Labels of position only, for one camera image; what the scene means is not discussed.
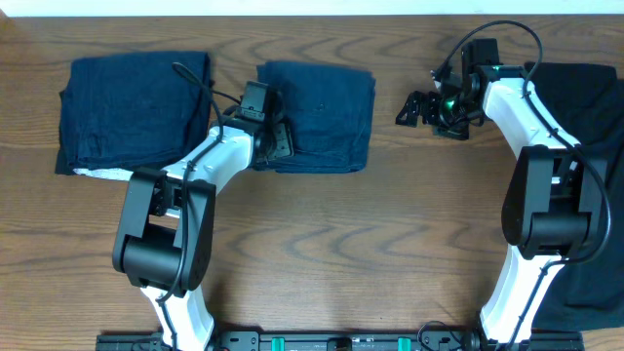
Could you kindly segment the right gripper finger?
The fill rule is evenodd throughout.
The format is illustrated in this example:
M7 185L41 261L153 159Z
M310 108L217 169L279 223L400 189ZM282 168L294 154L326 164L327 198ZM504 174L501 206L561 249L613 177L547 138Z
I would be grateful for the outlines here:
M426 108L430 102L430 95L414 91L408 95L407 108Z
M418 125L418 119L421 116L421 106L419 104L405 105L395 118L395 124L399 126L406 126L416 128Z

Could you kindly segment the blue denim shorts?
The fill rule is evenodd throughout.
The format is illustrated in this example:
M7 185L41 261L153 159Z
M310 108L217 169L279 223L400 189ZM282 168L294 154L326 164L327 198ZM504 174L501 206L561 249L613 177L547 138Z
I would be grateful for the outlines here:
M372 73L338 65L268 61L258 81L284 101L294 155L253 166L283 174L347 174L368 161L374 111Z

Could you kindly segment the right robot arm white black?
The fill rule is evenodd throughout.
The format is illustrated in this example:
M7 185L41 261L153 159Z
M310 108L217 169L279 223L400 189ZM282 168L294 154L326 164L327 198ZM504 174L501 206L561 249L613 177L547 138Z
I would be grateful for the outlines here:
M441 322L422 327L414 343L423 350L584 347L577 331L534 331L531 324L558 273L605 245L605 162L581 155L579 140L540 101L532 77L517 65L471 63L461 75L445 69L434 75L435 91L410 93L396 117L399 125L423 123L456 139L489 119L516 157L501 209L507 252L493 293L468 331Z

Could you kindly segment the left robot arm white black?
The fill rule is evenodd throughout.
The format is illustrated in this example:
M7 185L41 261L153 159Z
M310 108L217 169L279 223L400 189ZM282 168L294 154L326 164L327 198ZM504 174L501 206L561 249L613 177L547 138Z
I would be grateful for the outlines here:
M255 163L293 156L287 120L234 117L181 160L135 171L128 184L112 264L140 288L163 327L161 346L204 350L215 321L201 289L212 254L215 198Z

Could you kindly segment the folded navy clothes stack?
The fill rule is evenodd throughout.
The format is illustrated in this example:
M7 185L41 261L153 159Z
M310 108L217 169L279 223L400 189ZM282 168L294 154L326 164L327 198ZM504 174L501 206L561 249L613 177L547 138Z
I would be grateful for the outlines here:
M74 169L160 169L206 138L210 108L201 89L174 63L211 81L211 59L196 51L79 58L60 92L55 172Z

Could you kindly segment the black garment pile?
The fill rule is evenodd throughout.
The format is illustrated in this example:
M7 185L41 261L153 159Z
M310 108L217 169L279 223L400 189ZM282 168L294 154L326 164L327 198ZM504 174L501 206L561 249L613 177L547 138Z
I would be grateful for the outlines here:
M531 78L535 91L557 123L579 142L579 151L601 174L608 197L592 177L593 205L600 214L596 249L610 226L603 251L593 260L564 266L535 313L539 330L585 332L623 326L623 78L612 66L544 62Z

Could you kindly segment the white folded cloth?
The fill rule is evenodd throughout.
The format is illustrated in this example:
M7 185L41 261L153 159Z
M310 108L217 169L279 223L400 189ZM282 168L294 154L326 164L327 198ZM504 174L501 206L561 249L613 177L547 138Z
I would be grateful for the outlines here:
M96 170L88 170L88 169L74 169L73 173L79 176L88 176L99 179L107 179L107 180L117 180L117 181L128 181L133 172L112 168L112 169L96 169Z

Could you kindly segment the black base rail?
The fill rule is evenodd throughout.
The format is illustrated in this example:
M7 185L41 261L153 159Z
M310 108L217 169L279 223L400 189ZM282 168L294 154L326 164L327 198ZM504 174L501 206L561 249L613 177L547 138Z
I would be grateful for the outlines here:
M330 334L330 333L267 333L228 331L209 341L204 350L214 351L466 351L505 350L494 341L481 341L473 332L453 337L448 331L432 330L409 334ZM96 350L147 351L173 350L162 341L159 332L147 334L99 335ZM580 333L534 333L529 340L515 344L510 350L583 351Z

